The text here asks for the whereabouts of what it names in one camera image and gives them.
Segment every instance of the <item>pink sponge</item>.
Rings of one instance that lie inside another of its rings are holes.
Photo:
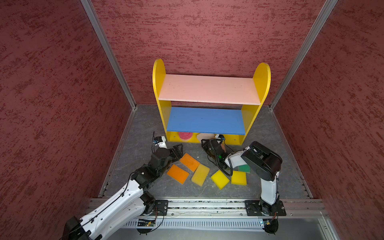
[[[179,138],[183,141],[188,141],[192,138],[192,132],[179,132]]]

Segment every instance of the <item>blue shelf board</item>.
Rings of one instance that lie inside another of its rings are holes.
[[[172,107],[167,131],[245,135],[241,110]]]

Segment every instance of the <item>yellow bottom shelf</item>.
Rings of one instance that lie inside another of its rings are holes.
[[[169,141],[169,142],[191,142],[191,143],[200,143],[201,144],[201,142],[196,138],[196,136],[198,134],[199,133],[194,132],[192,138],[188,141],[181,140],[178,132],[167,132],[166,136],[167,136],[167,141]],[[242,145],[243,144],[243,141],[242,141],[242,139],[244,139],[243,135],[224,134],[224,137],[225,137],[225,143],[227,145]]]

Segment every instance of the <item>textured red wall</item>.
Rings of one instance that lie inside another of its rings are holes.
[[[275,108],[342,239],[384,239],[383,12],[339,0]]]
[[[137,103],[156,103],[152,68],[162,58],[167,73],[248,78],[267,62],[269,104],[324,0],[92,2]]]
[[[96,197],[129,104],[79,0],[0,3],[1,239],[59,239]]]

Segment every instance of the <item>black mounting plate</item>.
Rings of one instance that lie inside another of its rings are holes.
[[[167,215],[167,211],[168,211],[168,203],[169,203],[168,200],[157,200],[157,199],[155,199],[155,206],[153,207],[154,211],[151,212],[149,214],[149,216],[154,216],[155,215],[155,207],[157,207],[157,209],[159,211],[162,211],[164,213],[164,216],[166,216]],[[161,212],[158,213],[159,217],[162,217],[162,215],[163,214]]]
[[[260,211],[259,202],[260,200],[244,201],[245,209],[247,210],[247,216],[265,216],[265,214]],[[277,216],[287,216],[283,202],[280,200],[272,206],[272,212],[277,212]]]

